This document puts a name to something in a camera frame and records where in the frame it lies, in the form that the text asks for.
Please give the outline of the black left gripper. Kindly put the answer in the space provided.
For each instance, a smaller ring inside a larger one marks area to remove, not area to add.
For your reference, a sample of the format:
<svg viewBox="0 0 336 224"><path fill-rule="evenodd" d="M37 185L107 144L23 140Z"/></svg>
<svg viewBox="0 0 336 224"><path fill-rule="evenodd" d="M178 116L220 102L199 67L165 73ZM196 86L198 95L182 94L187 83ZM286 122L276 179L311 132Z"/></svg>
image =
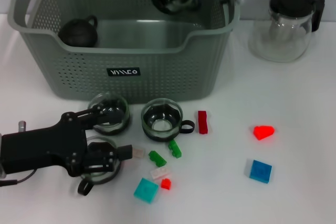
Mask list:
<svg viewBox="0 0 336 224"><path fill-rule="evenodd" d="M124 113L102 103L77 113L64 113L54 126L6 134L1 140L1 166L14 174L61 166L69 176L114 172L115 162L132 159L132 145L114 147L108 142L86 141L85 130L105 123L119 124Z"/></svg>

